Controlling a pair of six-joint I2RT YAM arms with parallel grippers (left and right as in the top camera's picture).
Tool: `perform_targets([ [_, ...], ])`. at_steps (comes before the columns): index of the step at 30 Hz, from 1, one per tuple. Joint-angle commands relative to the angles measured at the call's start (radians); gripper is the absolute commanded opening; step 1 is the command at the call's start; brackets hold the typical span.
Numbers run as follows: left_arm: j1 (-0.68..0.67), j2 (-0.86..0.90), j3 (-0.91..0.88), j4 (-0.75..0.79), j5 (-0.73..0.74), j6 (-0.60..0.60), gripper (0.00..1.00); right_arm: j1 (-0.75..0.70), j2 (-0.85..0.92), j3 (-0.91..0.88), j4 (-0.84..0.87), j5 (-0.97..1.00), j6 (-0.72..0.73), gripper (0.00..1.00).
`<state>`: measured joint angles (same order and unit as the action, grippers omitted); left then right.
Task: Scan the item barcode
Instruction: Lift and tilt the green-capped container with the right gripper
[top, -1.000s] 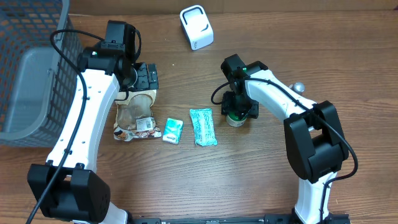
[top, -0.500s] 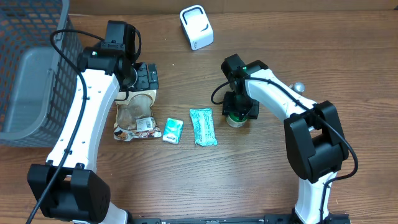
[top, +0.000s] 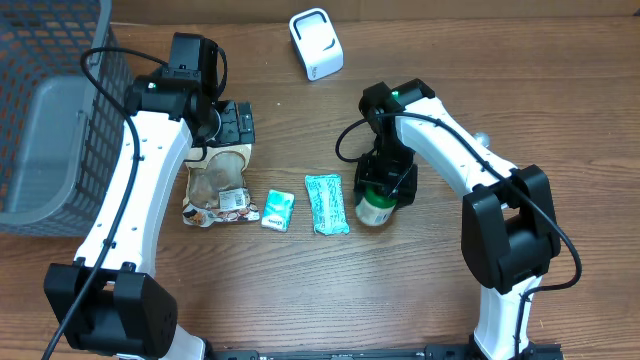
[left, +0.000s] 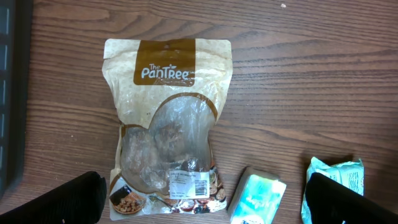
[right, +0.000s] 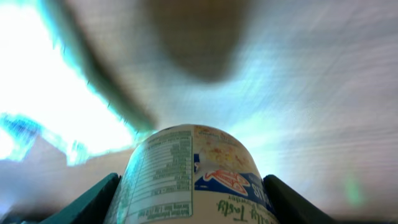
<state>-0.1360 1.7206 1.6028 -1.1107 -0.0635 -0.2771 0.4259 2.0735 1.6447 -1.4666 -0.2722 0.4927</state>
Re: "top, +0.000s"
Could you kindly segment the green lid seasoning jar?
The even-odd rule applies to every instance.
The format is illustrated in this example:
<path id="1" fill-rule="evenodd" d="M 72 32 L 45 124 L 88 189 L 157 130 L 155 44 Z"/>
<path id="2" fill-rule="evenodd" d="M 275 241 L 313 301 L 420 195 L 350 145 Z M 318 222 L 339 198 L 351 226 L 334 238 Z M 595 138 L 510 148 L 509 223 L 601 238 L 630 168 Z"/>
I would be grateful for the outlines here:
<path id="1" fill-rule="evenodd" d="M 373 187 L 367 187 L 360 202 L 355 207 L 357 218 L 367 226 L 384 225 L 397 205 L 397 200 L 378 194 Z"/>

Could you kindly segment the teal tissue pack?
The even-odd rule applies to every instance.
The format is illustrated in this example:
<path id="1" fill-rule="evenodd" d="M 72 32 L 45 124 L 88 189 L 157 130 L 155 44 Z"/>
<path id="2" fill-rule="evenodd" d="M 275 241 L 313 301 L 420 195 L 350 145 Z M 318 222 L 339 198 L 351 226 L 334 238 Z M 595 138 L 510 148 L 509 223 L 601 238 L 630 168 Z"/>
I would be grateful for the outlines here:
<path id="1" fill-rule="evenodd" d="M 341 177 L 337 174 L 307 175 L 305 186 L 310 200 L 314 232 L 325 236 L 349 234 Z"/>

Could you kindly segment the teal white tissue packet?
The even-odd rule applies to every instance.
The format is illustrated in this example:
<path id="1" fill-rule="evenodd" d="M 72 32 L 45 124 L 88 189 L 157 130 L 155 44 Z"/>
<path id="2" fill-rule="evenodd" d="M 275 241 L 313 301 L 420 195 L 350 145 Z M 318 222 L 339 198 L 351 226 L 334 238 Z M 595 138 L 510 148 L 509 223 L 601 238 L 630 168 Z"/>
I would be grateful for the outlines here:
<path id="1" fill-rule="evenodd" d="M 267 195 L 261 226 L 286 232 L 289 228 L 294 204 L 294 194 L 271 189 Z"/>

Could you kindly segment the yellow dish soap bottle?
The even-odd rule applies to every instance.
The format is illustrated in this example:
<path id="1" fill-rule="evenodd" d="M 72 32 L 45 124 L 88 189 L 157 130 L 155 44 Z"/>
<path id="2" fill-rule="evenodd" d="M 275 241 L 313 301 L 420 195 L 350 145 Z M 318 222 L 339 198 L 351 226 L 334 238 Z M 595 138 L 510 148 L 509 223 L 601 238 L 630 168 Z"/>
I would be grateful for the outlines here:
<path id="1" fill-rule="evenodd" d="M 485 148 L 489 148 L 491 144 L 490 137 L 485 132 L 477 132 L 474 134 L 474 139 Z"/>

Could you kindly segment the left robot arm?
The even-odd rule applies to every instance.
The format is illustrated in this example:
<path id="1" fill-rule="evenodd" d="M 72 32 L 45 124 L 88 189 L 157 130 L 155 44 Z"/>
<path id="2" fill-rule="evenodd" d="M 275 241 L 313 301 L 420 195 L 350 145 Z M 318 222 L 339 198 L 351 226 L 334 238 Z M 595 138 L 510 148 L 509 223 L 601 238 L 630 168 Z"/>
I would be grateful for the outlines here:
<path id="1" fill-rule="evenodd" d="M 224 50 L 176 33 L 167 60 L 138 76 L 114 108 L 123 116 L 118 161 L 98 216 L 69 264 L 53 264 L 44 292 L 56 340 L 120 359 L 210 359 L 210 343 L 178 323 L 175 298 L 155 278 L 159 230 L 182 165 L 223 158 L 244 170 L 255 141 L 248 103 L 223 100 Z"/>

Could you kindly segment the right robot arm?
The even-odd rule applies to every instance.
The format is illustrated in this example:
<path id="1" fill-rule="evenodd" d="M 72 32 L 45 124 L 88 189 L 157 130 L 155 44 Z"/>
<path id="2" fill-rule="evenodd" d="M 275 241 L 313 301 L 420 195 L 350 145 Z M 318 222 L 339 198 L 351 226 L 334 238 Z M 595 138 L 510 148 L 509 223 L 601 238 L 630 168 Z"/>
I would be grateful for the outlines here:
<path id="1" fill-rule="evenodd" d="M 422 157 L 462 201 L 461 251 L 481 289 L 478 323 L 465 344 L 429 344 L 421 359 L 560 359 L 559 345 L 527 336 L 531 296 L 560 252 L 548 178 L 492 153 L 447 112 L 435 92 L 414 79 L 380 82 L 358 105 L 376 137 L 357 161 L 355 212 L 381 226 L 417 192 Z"/>

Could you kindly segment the brown white snack bag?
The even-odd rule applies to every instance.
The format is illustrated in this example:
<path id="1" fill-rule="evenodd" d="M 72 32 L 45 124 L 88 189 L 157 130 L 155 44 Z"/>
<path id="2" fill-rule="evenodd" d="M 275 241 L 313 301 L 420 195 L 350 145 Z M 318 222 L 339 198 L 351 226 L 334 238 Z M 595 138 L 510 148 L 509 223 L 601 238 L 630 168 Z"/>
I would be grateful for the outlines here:
<path id="1" fill-rule="evenodd" d="M 182 209 L 185 225 L 209 228 L 260 219 L 243 176 L 251 154 L 251 144 L 189 151 L 184 161 L 188 170 Z"/>

